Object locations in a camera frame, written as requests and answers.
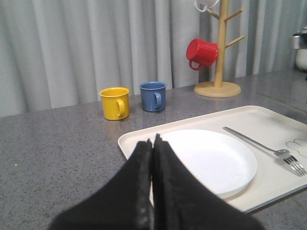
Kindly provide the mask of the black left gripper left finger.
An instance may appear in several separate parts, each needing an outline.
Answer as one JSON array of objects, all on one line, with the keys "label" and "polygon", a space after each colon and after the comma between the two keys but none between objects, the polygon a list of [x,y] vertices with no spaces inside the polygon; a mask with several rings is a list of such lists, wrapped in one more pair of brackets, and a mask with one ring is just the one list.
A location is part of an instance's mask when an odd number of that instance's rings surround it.
[{"label": "black left gripper left finger", "polygon": [[139,141],[118,173],[88,199],[59,214],[50,230],[148,230],[152,143]]}]

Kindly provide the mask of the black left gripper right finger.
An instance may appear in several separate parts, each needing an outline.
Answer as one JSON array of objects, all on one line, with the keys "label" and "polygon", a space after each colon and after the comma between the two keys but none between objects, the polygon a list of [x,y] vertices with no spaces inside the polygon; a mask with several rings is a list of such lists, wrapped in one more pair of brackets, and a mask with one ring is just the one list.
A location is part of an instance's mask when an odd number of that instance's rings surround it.
[{"label": "black left gripper right finger", "polygon": [[152,180],[156,230],[264,228],[255,218],[230,206],[203,186],[159,135],[153,147]]}]

